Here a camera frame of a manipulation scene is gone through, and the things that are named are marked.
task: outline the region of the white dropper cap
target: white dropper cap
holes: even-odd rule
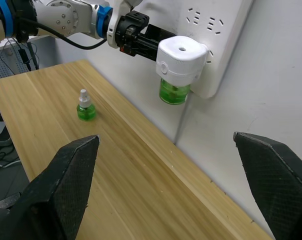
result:
[[[80,92],[79,105],[82,108],[88,108],[91,105],[91,98],[85,89],[82,89]]]

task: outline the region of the wood grain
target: wood grain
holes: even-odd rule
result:
[[[77,117],[83,88],[92,122]],[[85,60],[0,79],[0,111],[30,180],[61,146],[99,134],[77,240],[271,239]]]

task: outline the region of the green liquid bottle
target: green liquid bottle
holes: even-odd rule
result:
[[[186,101],[190,88],[191,85],[173,86],[162,78],[159,96],[167,104],[180,105]]]
[[[79,97],[79,105],[76,107],[77,116],[83,121],[93,120],[97,113],[96,107],[92,104],[87,90],[82,89]]]

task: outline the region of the electrical outlet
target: electrical outlet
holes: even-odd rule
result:
[[[191,90],[207,99],[216,94],[253,0],[183,1],[178,35],[205,44],[209,55]]]

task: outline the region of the blue joint ring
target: blue joint ring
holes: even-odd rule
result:
[[[108,15],[108,12],[112,9],[110,6],[99,6],[99,9],[97,10],[97,25],[96,25],[96,31],[100,38],[103,37],[103,23],[105,22],[105,19]]]
[[[6,0],[0,0],[0,8],[5,21],[5,37],[11,38],[13,35],[13,18]]]

